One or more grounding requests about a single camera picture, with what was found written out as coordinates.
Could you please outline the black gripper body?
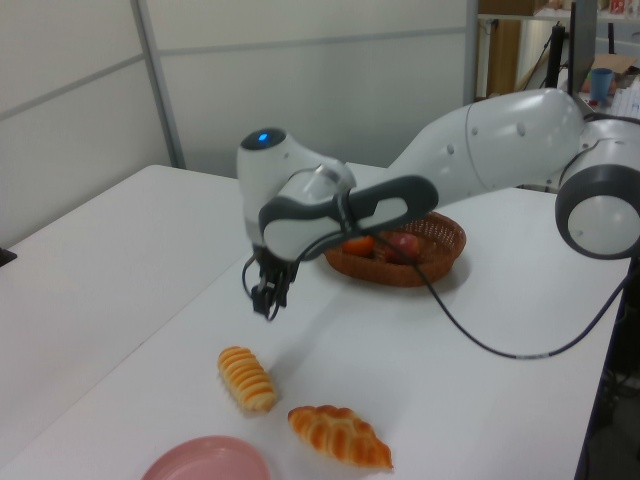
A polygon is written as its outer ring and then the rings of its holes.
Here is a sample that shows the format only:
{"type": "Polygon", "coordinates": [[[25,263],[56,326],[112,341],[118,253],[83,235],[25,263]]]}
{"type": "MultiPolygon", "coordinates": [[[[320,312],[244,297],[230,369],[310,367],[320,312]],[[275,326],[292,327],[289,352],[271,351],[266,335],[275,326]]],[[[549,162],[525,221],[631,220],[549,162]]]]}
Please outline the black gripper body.
{"type": "Polygon", "coordinates": [[[283,260],[266,247],[255,247],[254,258],[259,266],[260,285],[290,285],[296,278],[296,263],[283,260]]]}

